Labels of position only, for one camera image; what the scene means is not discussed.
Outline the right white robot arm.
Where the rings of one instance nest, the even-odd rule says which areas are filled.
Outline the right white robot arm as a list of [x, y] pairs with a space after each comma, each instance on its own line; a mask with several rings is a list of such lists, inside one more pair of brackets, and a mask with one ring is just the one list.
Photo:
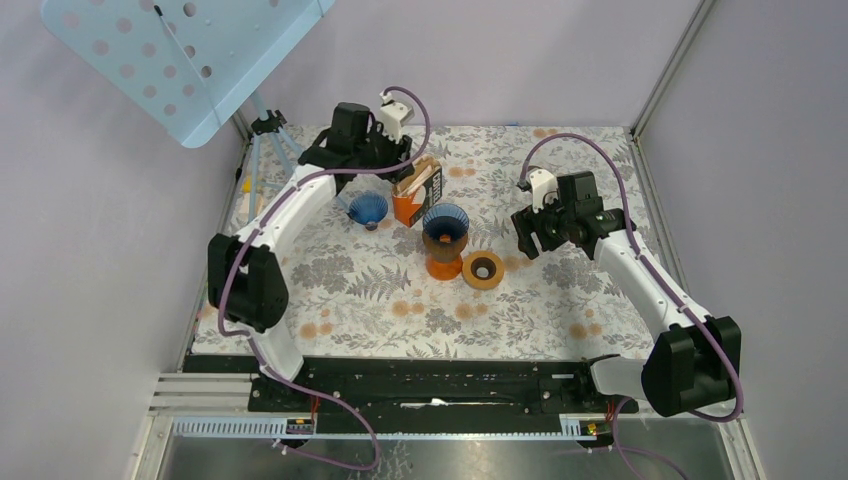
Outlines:
[[741, 330], [703, 308], [657, 264], [629, 215], [607, 209], [590, 172], [554, 176], [534, 169], [518, 186], [532, 195], [512, 214], [518, 247], [528, 258], [572, 243], [618, 285], [653, 338], [645, 360], [596, 357], [573, 386], [575, 402], [597, 412], [613, 396], [648, 402], [670, 417], [741, 400]]

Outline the orange coffee filter box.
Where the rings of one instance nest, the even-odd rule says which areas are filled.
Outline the orange coffee filter box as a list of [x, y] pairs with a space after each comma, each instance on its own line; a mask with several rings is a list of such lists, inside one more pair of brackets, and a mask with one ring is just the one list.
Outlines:
[[413, 166], [413, 174], [395, 185], [391, 196], [394, 217], [406, 227], [421, 220], [443, 193], [444, 175], [439, 160], [427, 154]]

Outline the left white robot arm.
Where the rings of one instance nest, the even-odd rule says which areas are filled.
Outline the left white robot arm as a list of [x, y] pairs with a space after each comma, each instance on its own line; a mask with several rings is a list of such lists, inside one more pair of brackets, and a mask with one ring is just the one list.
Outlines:
[[218, 311], [219, 330], [247, 338], [261, 371], [277, 378], [271, 395], [285, 410], [304, 407], [311, 387], [298, 376], [304, 356], [283, 320], [289, 291], [281, 259], [356, 176], [397, 183], [411, 174], [412, 139], [403, 128], [413, 115], [412, 107], [391, 97], [377, 111], [339, 103], [272, 203], [237, 233], [209, 242], [208, 299]]

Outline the blue glass dripper cone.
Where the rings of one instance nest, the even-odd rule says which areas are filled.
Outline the blue glass dripper cone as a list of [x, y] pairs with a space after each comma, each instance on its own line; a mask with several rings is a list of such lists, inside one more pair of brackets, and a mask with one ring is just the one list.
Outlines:
[[451, 203], [435, 204], [422, 217], [423, 233], [434, 241], [445, 235], [458, 240], [468, 233], [469, 224], [467, 213]]

